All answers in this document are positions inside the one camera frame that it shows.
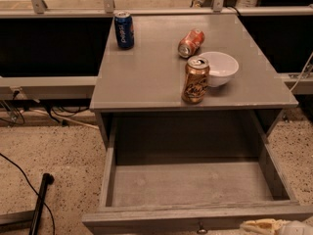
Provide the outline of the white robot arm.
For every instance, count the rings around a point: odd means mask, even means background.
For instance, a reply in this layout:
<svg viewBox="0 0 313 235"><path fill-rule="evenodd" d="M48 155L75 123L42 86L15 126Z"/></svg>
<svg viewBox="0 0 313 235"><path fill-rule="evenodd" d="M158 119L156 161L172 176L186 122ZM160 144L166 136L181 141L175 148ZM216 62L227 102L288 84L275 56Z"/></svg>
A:
<svg viewBox="0 0 313 235"><path fill-rule="evenodd" d="M271 218L245 221L240 230L243 235L313 235L313 227L303 222Z"/></svg>

